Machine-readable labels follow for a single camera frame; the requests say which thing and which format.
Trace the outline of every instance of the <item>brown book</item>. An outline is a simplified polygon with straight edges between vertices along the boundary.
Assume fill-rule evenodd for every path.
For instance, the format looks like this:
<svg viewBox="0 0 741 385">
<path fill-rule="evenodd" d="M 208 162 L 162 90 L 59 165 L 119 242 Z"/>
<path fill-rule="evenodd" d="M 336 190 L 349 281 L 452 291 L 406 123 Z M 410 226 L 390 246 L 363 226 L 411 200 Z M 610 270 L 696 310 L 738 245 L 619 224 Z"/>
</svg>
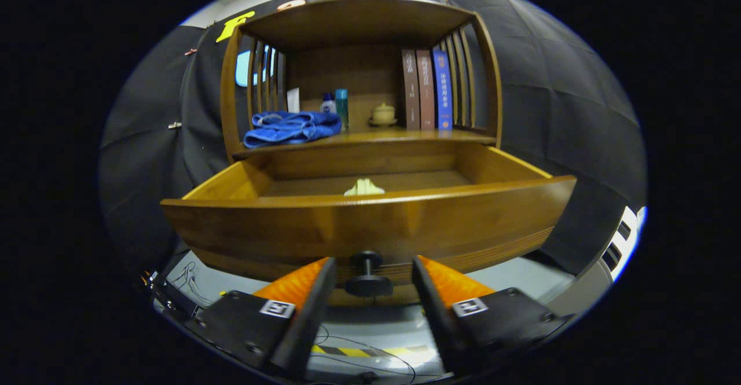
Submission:
<svg viewBox="0 0 741 385">
<path fill-rule="evenodd" d="M 432 60 L 430 51 L 418 49 L 417 71 L 419 75 L 419 128 L 435 128 L 435 87 L 432 82 Z"/>
<path fill-rule="evenodd" d="M 414 50 L 402 49 L 402 68 L 404 70 L 407 129 L 419 130 L 419 79 L 416 73 L 416 55 L 414 54 Z"/>
</svg>

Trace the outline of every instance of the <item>floor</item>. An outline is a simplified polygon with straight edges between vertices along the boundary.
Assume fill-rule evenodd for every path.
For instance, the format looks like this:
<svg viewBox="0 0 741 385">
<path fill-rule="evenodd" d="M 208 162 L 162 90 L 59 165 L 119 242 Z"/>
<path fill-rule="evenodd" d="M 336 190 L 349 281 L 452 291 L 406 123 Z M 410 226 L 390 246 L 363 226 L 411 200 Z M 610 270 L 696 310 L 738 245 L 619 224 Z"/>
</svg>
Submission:
<svg viewBox="0 0 741 385">
<path fill-rule="evenodd" d="M 186 266 L 195 277 L 188 284 Z M 516 287 L 540 303 L 564 292 L 574 277 L 524 258 L 471 272 L 468 276 L 494 290 Z M 267 282 L 227 274 L 204 265 L 192 251 L 167 279 L 196 303 L 208 306 L 222 291 L 256 292 Z M 155 309 L 162 304 L 155 301 Z M 442 369 L 427 319 L 419 304 L 374 308 L 330 308 L 317 332 L 307 365 L 308 380 L 346 382 L 363 372 L 378 375 L 375 384 L 424 383 L 448 376 Z"/>
</svg>

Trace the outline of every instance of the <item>blue towel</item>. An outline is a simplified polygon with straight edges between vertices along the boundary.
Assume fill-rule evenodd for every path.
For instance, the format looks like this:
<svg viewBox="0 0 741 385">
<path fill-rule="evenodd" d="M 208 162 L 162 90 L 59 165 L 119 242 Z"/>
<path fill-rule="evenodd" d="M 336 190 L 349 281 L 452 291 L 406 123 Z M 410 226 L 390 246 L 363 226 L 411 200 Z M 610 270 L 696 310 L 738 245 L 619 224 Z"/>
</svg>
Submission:
<svg viewBox="0 0 741 385">
<path fill-rule="evenodd" d="M 249 149 L 287 143 L 305 143 L 338 134 L 342 126 L 339 115 L 318 111 L 264 111 L 252 116 L 255 129 L 244 135 Z"/>
</svg>

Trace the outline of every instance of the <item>wooden cabinet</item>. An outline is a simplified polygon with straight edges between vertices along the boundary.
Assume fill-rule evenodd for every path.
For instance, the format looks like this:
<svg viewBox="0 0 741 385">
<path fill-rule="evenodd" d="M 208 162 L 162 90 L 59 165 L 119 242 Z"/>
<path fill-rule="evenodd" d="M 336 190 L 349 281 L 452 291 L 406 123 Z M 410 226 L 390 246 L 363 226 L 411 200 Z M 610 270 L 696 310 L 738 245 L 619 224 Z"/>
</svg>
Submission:
<svg viewBox="0 0 741 385">
<path fill-rule="evenodd" d="M 465 39 L 461 39 L 463 27 L 468 25 L 476 32 L 480 54 L 471 53 Z M 452 76 L 456 68 L 472 73 L 471 56 L 481 56 L 485 76 L 476 78 L 486 84 L 487 94 L 478 97 L 487 100 L 487 119 L 476 121 L 476 103 L 473 102 L 476 94 L 471 80 L 463 86 L 456 83 L 461 95 L 465 92 L 466 97 L 460 97 L 460 101 L 458 97 L 455 99 L 453 125 L 461 131 L 459 134 L 481 134 L 489 137 L 493 145 L 500 146 L 500 76 L 489 32 L 478 14 L 442 3 L 416 0 L 326 0 L 271 13 L 235 27 L 225 53 L 221 86 L 222 129 L 230 160 L 234 155 L 244 156 L 245 150 L 236 110 L 244 108 L 246 117 L 251 118 L 254 113 L 283 105 L 276 102 L 276 97 L 285 99 L 285 94 L 277 90 L 277 80 L 257 79 L 254 84 L 249 79 L 247 103 L 236 105 L 236 57 L 245 36 L 251 38 L 250 50 L 257 54 L 248 71 L 250 76 L 263 71 L 266 63 L 272 67 L 274 60 L 285 64 L 281 68 L 284 72 L 280 77 L 283 80 L 281 90 L 298 87 L 304 111 L 318 110 L 323 93 L 347 89 L 349 133 L 366 134 L 364 137 L 368 141 L 375 139 L 379 131 L 368 124 L 373 108 L 385 102 L 396 106 L 398 118 L 405 116 L 402 48 L 449 46 Z M 270 48 L 267 53 L 265 45 Z M 251 123 L 243 128 L 251 129 Z M 401 127 L 395 130 L 404 131 Z"/>
<path fill-rule="evenodd" d="M 473 25 L 482 48 L 486 74 L 476 78 L 486 82 L 487 121 L 474 121 L 471 106 L 461 102 L 453 131 L 369 127 L 371 108 L 403 105 L 401 48 L 460 50 L 455 34 L 466 24 Z M 348 89 L 349 131 L 246 150 L 234 97 L 243 36 L 251 36 L 252 49 L 262 54 L 256 71 L 270 56 L 261 45 L 280 51 L 285 87 L 300 87 L 302 109 L 318 108 L 323 92 Z M 466 56 L 471 54 L 455 64 L 465 68 Z M 270 100 L 278 97 L 270 79 L 268 87 L 248 81 L 248 116 L 280 104 Z M 410 284 L 415 255 L 470 272 L 535 250 L 576 182 L 498 149 L 502 100 L 489 34 L 476 13 L 440 3 L 330 0 L 249 21 L 236 27 L 228 43 L 221 91 L 224 139 L 235 162 L 185 197 L 162 200 L 165 215 L 204 263 L 233 274 L 270 281 L 336 256 L 333 305 L 373 303 L 342 290 L 355 275 L 349 257 L 358 251 L 381 253 L 378 274 L 395 285 L 393 296 L 377 302 L 408 303 L 418 299 Z M 386 192 L 345 197 L 358 178 L 370 178 Z"/>
</svg>

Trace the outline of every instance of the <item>drawer knob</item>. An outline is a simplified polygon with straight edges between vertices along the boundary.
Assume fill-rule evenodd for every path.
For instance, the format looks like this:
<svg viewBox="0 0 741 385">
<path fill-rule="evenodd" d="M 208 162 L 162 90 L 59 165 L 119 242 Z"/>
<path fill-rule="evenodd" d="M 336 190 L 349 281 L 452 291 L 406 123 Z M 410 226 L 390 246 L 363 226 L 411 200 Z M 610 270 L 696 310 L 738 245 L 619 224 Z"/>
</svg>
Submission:
<svg viewBox="0 0 741 385">
<path fill-rule="evenodd" d="M 361 275 L 345 281 L 344 290 L 355 297 L 377 297 L 391 295 L 394 286 L 387 277 L 374 275 L 373 271 L 383 263 L 383 258 L 375 251 L 362 251 L 350 258 L 350 262 L 360 269 Z"/>
</svg>

